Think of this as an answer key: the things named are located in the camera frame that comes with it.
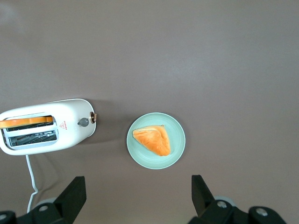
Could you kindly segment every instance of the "white cable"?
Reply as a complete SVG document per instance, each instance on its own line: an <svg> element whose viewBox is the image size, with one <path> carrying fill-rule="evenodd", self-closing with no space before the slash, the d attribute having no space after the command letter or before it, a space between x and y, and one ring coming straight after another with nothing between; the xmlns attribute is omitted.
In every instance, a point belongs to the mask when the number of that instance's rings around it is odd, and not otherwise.
<svg viewBox="0 0 299 224"><path fill-rule="evenodd" d="M26 160L27 160L27 165L28 165L29 173L30 173L30 176L31 176L32 187L35 190L35 192L33 192L31 194L31 197L30 197L30 200L29 200L29 203L28 203L27 213L29 213L30 212L30 207L31 207L33 196L38 193L38 189L36 187L36 182L34 180L33 171L32 171L32 167L31 167L30 160L29 160L29 155L26 155Z"/></svg>

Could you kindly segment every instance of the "bread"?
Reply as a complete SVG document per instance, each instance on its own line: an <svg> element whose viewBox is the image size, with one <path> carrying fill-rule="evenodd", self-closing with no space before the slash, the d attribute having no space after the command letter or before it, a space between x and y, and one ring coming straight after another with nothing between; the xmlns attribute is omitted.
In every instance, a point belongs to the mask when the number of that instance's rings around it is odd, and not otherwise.
<svg viewBox="0 0 299 224"><path fill-rule="evenodd" d="M133 137L148 150L159 156L169 155L170 142L164 125L147 126L133 131Z"/></svg>
<svg viewBox="0 0 299 224"><path fill-rule="evenodd" d="M36 117L36 118L22 118L22 119L12 119L12 120L2 120L0 121L0 129L19 127L23 125L39 124L52 122L52 117Z"/></svg>

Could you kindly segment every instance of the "plate rim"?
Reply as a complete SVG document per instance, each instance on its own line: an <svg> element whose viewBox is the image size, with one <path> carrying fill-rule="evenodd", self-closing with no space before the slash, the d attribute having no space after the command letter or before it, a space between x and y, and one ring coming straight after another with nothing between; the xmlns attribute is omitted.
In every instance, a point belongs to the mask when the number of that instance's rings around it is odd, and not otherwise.
<svg viewBox="0 0 299 224"><path fill-rule="evenodd" d="M160 167L160 168L152 168L152 167L148 167L148 166L142 165L141 163L139 163L138 161L136 161L136 159L132 156L132 154L131 154L131 152L130 152L130 150L129 150L129 146L128 146L128 139L129 139L129 137L130 137L129 134L130 134L130 129L131 129L131 127L132 127L136 122L138 122L138 120L141 119L142 117L149 116L149 115L152 115L152 114L166 115L167 117L169 117L169 118L171 118L172 120L174 120L174 121L179 125L180 129L182 130L183 139L184 139L183 150L182 150L181 154L178 156L178 158L177 158L173 163L171 163L170 165L167 165L167 166L164 166L164 167ZM137 162L140 166L145 167L145 168L148 168L148 169L165 169L165 168L168 168L168 167L172 166L174 163L176 163L176 162L179 160L179 158L181 158L181 156L182 156L182 154L183 154L183 152L184 152L184 150L185 150L185 146L186 146L186 136L185 136L185 132L184 132L184 130L183 130L183 127L181 126L181 124L180 124L174 117L172 117L172 116L170 116L169 114L166 114L166 113L162 113L162 112L151 112L151 113L146 113L146 114L144 114L144 115L138 117L138 118L137 118L137 119L130 125L130 128L128 129L128 133L127 133L127 149L128 149L128 152L129 152L130 156L132 157L132 159L133 159L135 162Z"/></svg>

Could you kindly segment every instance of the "plate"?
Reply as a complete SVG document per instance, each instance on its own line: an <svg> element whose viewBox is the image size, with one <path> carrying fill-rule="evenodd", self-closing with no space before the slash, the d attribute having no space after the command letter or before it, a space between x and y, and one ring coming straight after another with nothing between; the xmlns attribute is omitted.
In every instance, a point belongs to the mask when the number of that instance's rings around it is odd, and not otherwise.
<svg viewBox="0 0 299 224"><path fill-rule="evenodd" d="M159 156L141 145L134 137L133 131L138 128L164 125L171 152L167 156ZM174 164L183 154L185 149L185 133L182 126L173 117L165 113L148 113L139 117L131 125L127 135L127 146L131 157L141 166L149 169L163 169Z"/></svg>

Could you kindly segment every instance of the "toaster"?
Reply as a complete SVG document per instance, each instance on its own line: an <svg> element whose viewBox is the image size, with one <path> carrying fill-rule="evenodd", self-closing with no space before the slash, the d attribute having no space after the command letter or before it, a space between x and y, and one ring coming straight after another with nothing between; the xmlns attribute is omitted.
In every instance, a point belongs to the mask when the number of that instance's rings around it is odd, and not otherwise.
<svg viewBox="0 0 299 224"><path fill-rule="evenodd" d="M67 99L12 109L0 114L0 121L38 117L50 119L1 129L0 148L10 155L70 148L94 133L97 114L88 101Z"/></svg>

